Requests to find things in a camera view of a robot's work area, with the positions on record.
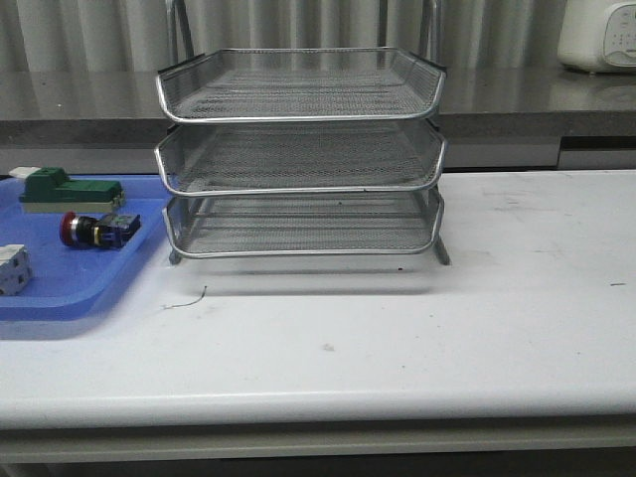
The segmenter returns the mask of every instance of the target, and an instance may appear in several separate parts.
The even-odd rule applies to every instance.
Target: white appliance
[[[636,73],[636,1],[568,0],[558,58],[587,72]]]

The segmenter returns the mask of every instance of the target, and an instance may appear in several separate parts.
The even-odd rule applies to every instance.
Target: curtain
[[[565,0],[446,0],[442,62],[557,64]],[[394,46],[417,51],[422,0],[186,0],[196,53]],[[0,71],[168,65],[164,0],[0,0]]]

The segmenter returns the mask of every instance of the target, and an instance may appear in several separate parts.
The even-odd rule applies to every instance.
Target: silver tray rim
[[[199,63],[207,61],[214,55],[222,53],[246,53],[246,54],[290,54],[290,53],[363,53],[363,52],[396,52],[413,59],[413,62],[426,64],[439,72],[439,81],[434,92],[431,107],[423,111],[413,114],[344,114],[344,115],[288,115],[288,116],[228,116],[228,117],[197,117],[187,118],[171,112],[166,99],[163,87],[163,80],[167,80],[178,73],[188,70]],[[159,96],[159,104],[163,113],[178,124],[215,124],[215,123],[245,123],[245,122],[309,122],[309,121],[355,121],[355,120],[398,120],[398,119],[417,119],[432,115],[441,100],[444,83],[446,81],[446,72],[443,68],[432,64],[431,62],[408,52],[407,50],[395,47],[377,47],[377,48],[224,48],[214,51],[210,54],[201,54],[181,64],[169,67],[160,71],[155,77],[155,85]]]
[[[439,133],[435,128],[428,122],[423,120],[422,128],[426,128],[427,132],[430,133],[437,141],[440,143],[439,153],[437,154],[437,158],[435,159],[433,166],[433,174],[430,175],[430,178],[423,182],[422,184],[410,185],[410,186],[402,186],[402,185],[376,185],[376,186],[365,186],[365,185],[352,185],[352,186],[338,186],[338,187],[294,187],[294,188],[267,188],[267,189],[231,189],[224,191],[200,191],[200,192],[184,192],[178,189],[175,189],[170,185],[169,181],[169,173],[166,171],[164,166],[164,162],[161,158],[162,149],[164,149],[171,142],[176,140],[175,138],[180,134],[183,129],[183,126],[177,127],[174,131],[172,131],[168,136],[166,136],[157,146],[154,148],[155,160],[157,162],[157,167],[159,169],[159,176],[161,177],[161,181],[164,186],[173,196],[184,197],[184,198],[197,198],[197,197],[214,197],[214,196],[236,196],[236,195],[259,195],[259,194],[303,194],[303,193],[336,193],[336,192],[414,192],[419,190],[426,190],[433,187],[441,177],[444,168],[444,158],[446,156],[446,150],[448,148],[447,139]]]
[[[423,253],[433,247],[439,241],[439,231],[441,229],[442,217],[444,215],[444,199],[436,188],[427,191],[419,191],[432,194],[437,201],[437,210],[432,223],[430,239],[423,245],[416,248],[347,248],[347,249],[310,249],[310,250],[247,250],[247,251],[213,251],[213,252],[191,252],[180,248],[174,234],[174,228],[170,221],[169,209],[176,207],[177,202],[187,200],[185,198],[173,197],[162,210],[164,224],[168,235],[168,242],[174,253],[182,258],[206,259],[206,258],[232,258],[251,256],[292,256],[292,255],[412,255]]]

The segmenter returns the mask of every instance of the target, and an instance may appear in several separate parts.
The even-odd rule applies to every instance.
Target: stacked paper tray
[[[175,122],[408,119],[435,111],[444,72],[393,48],[221,50],[159,72]]]
[[[179,127],[155,149],[178,196],[426,189],[446,143],[426,120]]]
[[[187,258],[418,253],[438,238],[443,200],[416,192],[173,198],[171,245]]]

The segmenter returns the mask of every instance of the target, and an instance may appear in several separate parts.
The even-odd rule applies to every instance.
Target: tray stand leg
[[[441,239],[441,236],[437,237],[433,249],[439,263],[442,265],[450,265],[450,256],[448,255],[448,250],[446,250],[446,245],[444,245],[444,240]]]

